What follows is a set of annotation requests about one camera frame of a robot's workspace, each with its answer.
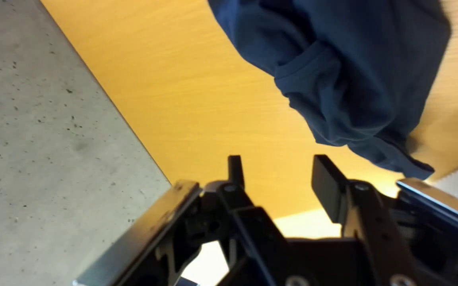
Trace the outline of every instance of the wooden table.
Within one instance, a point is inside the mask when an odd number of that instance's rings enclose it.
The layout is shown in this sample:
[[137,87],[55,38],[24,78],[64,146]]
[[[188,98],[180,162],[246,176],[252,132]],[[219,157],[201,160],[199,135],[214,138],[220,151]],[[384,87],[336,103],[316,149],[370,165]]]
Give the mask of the wooden table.
[[[238,55],[206,0],[44,3],[171,181],[226,178],[226,155],[242,154],[252,198],[282,217],[319,206],[312,155],[327,152],[349,176],[397,189],[401,174],[316,144],[273,78]],[[414,133],[416,157],[436,167],[435,178],[458,168],[458,0],[444,4],[454,38]]]

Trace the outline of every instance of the dark blue cloth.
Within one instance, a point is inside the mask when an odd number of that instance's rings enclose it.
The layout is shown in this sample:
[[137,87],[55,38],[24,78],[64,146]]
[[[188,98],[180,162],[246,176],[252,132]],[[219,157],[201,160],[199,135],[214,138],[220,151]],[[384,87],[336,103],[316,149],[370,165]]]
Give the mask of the dark blue cloth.
[[250,63],[276,78],[316,140],[428,178],[406,151],[451,25],[438,0],[209,0]]

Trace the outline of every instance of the speckled floor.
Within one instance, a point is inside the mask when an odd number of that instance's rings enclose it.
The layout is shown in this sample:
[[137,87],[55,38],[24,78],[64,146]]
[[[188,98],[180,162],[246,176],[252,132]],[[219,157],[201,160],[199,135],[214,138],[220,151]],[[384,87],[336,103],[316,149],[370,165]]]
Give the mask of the speckled floor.
[[0,0],[0,286],[71,284],[163,173],[39,0]]

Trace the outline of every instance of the navy fabric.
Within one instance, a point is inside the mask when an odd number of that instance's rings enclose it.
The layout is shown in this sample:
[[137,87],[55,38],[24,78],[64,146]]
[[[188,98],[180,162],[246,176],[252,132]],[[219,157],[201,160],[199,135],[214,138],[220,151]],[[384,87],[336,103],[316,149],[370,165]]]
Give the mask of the navy fabric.
[[276,78],[319,143],[428,178],[406,151],[451,38],[438,0],[209,0],[250,63]]

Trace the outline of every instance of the gray concrete floor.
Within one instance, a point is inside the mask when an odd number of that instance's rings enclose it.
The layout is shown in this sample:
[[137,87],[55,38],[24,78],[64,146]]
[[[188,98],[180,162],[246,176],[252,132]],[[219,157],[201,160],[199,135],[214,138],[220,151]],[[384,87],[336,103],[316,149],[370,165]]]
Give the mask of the gray concrete floor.
[[39,0],[0,0],[0,286],[71,284],[169,187]]

